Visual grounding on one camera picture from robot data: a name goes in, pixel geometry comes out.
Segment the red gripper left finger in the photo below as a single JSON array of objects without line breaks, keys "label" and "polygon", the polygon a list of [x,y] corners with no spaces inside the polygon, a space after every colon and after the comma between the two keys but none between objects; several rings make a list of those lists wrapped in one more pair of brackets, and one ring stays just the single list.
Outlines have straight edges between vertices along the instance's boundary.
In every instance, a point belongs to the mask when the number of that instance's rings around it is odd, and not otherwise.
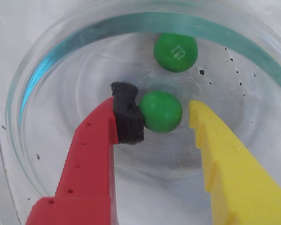
[{"label": "red gripper left finger", "polygon": [[113,82],[111,90],[77,127],[55,195],[37,201],[27,224],[118,224],[113,147],[142,142],[144,119],[134,85]]}]

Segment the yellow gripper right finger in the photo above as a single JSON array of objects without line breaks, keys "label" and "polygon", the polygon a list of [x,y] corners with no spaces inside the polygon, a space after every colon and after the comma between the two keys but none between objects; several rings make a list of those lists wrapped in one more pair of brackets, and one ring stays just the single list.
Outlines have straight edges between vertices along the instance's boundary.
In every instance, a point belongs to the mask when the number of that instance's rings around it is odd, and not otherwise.
[{"label": "yellow gripper right finger", "polygon": [[215,225],[281,225],[281,188],[203,102],[189,102]]}]

